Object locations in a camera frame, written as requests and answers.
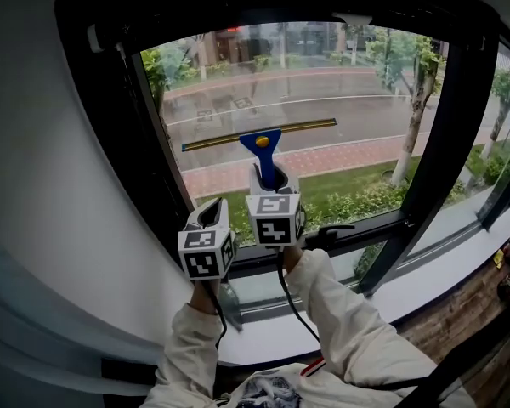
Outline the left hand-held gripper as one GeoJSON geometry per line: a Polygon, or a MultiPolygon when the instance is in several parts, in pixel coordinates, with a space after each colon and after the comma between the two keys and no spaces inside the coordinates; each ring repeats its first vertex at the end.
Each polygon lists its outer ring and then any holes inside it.
{"type": "Polygon", "coordinates": [[[189,280],[220,280],[227,275],[237,248],[229,227],[229,204],[223,197],[202,203],[189,215],[184,231],[178,233],[178,255],[189,280]]]}

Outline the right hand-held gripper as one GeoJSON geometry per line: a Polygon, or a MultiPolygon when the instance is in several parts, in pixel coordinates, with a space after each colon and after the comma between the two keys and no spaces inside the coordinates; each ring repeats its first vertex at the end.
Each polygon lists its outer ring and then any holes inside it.
{"type": "Polygon", "coordinates": [[[274,191],[267,194],[259,165],[249,168],[248,219],[255,243],[262,247],[289,247],[297,243],[303,223],[298,176],[274,165],[274,191]]]}

